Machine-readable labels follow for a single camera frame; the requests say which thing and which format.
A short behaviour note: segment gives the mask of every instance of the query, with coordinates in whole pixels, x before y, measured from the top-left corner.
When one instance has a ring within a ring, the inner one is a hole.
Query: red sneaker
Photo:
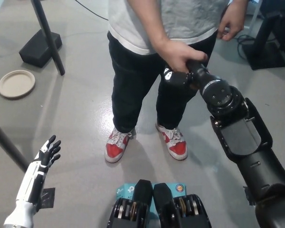
[[[127,147],[131,137],[132,133],[121,133],[116,128],[114,128],[105,146],[105,160],[109,163],[118,162],[122,158],[124,150]]]
[[[178,128],[168,130],[158,124],[156,124],[156,128],[163,136],[169,154],[176,160],[185,160],[188,157],[188,149],[180,130]]]

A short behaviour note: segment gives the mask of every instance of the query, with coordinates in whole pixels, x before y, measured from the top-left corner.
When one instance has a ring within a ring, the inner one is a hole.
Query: white shirt hem
[[[173,40],[179,40],[179,41],[183,41],[184,43],[190,45],[190,44],[194,44],[194,43],[198,43],[200,41],[203,41],[209,37],[211,37],[216,31],[218,30],[218,28],[212,28],[209,31],[205,32],[204,34],[198,36],[198,37],[193,37],[193,38],[186,38],[186,39],[176,39],[173,38]],[[112,34],[112,36],[117,39],[119,41],[119,43],[124,46],[126,49],[139,54],[139,55],[150,55],[150,54],[154,54],[155,51],[153,49],[144,49],[141,47],[138,47],[134,44],[132,44],[131,42],[129,42],[128,40],[126,40],[125,38],[123,38],[121,35],[118,34],[118,32],[115,31],[114,28],[112,28],[112,26],[109,24],[109,31]]]

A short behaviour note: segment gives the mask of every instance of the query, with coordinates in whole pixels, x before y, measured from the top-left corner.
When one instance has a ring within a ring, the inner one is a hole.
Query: person
[[[104,157],[121,159],[144,97],[168,65],[188,72],[189,59],[207,66],[217,38],[231,40],[244,28],[248,0],[109,0],[109,52],[115,72],[113,123]],[[196,89],[160,82],[156,128],[176,160],[188,156],[178,125]]]

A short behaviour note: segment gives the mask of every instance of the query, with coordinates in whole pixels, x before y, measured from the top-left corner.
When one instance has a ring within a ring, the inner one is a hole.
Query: beige plate
[[[17,98],[29,93],[35,85],[34,75],[26,70],[15,70],[0,80],[0,94],[7,98]]]

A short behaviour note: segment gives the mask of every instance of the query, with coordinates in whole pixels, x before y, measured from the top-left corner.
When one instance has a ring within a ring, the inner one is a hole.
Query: black pants
[[[136,126],[143,99],[158,75],[164,71],[165,62],[158,54],[143,56],[127,50],[110,33],[108,39],[115,71],[112,94],[113,122],[118,131],[128,133]],[[190,46],[210,57],[215,41],[216,33]],[[189,88],[180,90],[161,81],[156,103],[158,123],[167,129],[177,127],[187,102],[196,92]]]

